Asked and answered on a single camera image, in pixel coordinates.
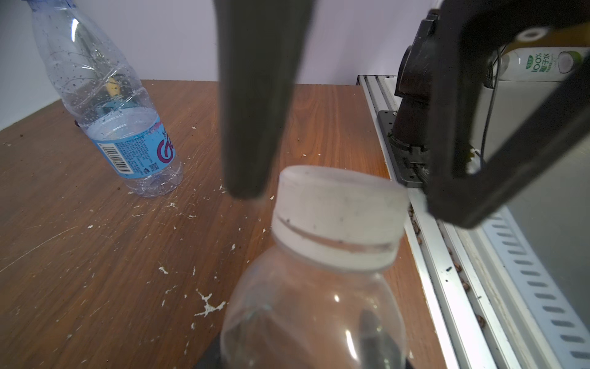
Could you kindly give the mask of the teal print clear bottle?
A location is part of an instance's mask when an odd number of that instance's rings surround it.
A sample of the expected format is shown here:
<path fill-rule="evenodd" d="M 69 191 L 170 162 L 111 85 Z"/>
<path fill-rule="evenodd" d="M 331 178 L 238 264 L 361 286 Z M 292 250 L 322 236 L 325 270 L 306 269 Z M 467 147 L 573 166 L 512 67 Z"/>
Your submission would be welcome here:
<path fill-rule="evenodd" d="M 230 298 L 221 332 L 225 368 L 406 367 L 388 268 L 343 271 L 273 241 Z"/>

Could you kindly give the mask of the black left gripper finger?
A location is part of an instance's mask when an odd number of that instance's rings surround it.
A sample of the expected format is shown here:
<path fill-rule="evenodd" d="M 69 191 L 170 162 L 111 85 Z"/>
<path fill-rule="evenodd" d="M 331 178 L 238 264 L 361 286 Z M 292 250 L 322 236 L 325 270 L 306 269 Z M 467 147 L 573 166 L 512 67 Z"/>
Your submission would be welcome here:
<path fill-rule="evenodd" d="M 193 369 L 223 369 L 221 335 L 217 335 L 198 359 Z"/>

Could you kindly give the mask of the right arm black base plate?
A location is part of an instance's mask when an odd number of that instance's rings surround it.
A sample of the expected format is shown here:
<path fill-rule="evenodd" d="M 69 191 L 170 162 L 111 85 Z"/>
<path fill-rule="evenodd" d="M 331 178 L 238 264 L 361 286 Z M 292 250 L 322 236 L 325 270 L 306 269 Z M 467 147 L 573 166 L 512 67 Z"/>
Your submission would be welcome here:
<path fill-rule="evenodd" d="M 394 138 L 395 111 L 379 111 L 377 121 L 385 142 L 387 158 L 393 166 L 394 179 L 408 188 L 425 190 L 429 177 L 429 151 L 424 147 L 407 145 Z"/>

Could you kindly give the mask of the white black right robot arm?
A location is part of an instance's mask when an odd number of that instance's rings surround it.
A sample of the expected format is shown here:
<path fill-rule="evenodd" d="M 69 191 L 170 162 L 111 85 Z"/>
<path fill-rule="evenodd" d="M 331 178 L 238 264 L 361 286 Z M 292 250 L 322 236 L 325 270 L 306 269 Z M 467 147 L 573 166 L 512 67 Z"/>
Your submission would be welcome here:
<path fill-rule="evenodd" d="M 280 145 L 312 1 L 217 1 L 224 185 L 260 197 Z M 424 146 L 429 212 L 473 228 L 589 134 L 583 62 L 476 174 L 466 171 L 476 106 L 493 52 L 589 20 L 587 1 L 445 1 L 422 20 L 399 68 L 394 136 Z"/>

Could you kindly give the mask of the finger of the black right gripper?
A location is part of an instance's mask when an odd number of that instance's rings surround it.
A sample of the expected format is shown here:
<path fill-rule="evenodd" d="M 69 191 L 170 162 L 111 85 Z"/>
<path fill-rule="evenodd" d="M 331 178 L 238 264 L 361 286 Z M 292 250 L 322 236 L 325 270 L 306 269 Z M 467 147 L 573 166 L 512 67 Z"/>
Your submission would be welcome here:
<path fill-rule="evenodd" d="M 216 1 L 224 187 L 260 197 L 270 178 L 313 1 Z"/>
<path fill-rule="evenodd" d="M 474 228 L 589 133 L 589 64 L 573 72 L 522 123 L 483 168 L 466 172 L 470 135 L 486 63 L 532 28 L 589 20 L 587 1 L 445 1 L 436 29 L 427 141 L 431 215 Z"/>

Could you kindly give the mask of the blue label water bottle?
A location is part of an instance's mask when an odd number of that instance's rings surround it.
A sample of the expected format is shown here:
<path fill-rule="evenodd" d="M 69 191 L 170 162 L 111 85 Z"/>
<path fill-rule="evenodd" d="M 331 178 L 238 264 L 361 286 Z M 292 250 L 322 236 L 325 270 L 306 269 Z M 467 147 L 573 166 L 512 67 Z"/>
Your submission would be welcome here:
<path fill-rule="evenodd" d="M 155 198 L 181 184 L 171 137 L 122 51 L 72 1 L 30 1 L 45 70 L 65 108 L 137 195 Z"/>

